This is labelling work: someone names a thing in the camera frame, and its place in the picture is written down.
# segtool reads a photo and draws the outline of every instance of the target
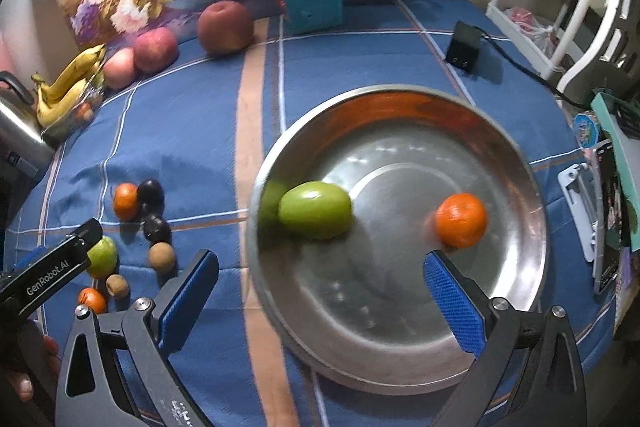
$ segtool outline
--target bolt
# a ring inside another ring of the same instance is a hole
[[[499,310],[501,312],[509,308],[509,301],[504,297],[496,297],[495,299],[492,299],[491,304],[496,310]]]
[[[89,306],[87,306],[86,304],[80,304],[76,308],[75,313],[76,313],[76,317],[78,317],[79,319],[84,319],[89,315]]]
[[[559,319],[566,317],[566,311],[564,311],[564,308],[562,308],[562,306],[554,306],[553,308],[551,308],[551,312]]]
[[[147,297],[141,297],[140,299],[136,299],[133,303],[133,307],[137,309],[139,312],[143,312],[144,310],[148,310],[149,306],[151,306],[151,299]]]

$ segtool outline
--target green mango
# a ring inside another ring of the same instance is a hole
[[[351,228],[351,198],[336,185],[303,183],[282,197],[278,219],[288,230],[308,239],[331,239]]]

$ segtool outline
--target black power adapter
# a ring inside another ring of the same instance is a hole
[[[461,70],[471,73],[480,55],[482,32],[474,26],[458,21],[445,60]]]

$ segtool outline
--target finger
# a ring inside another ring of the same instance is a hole
[[[5,374],[12,387],[15,389],[15,392],[20,397],[20,400],[28,402],[33,398],[33,386],[27,375],[9,370],[5,371]]]
[[[53,355],[55,357],[60,351],[60,346],[58,346],[58,343],[49,335],[44,335],[42,341],[44,343],[45,351],[47,351],[49,355]]]
[[[47,357],[47,363],[49,364],[51,372],[58,376],[60,374],[60,365],[62,365],[60,360],[57,357]]]

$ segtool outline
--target electric kettle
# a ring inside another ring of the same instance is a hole
[[[31,93],[8,71],[0,71],[0,80],[10,87],[0,89],[0,159],[38,183],[54,149],[40,135]]]

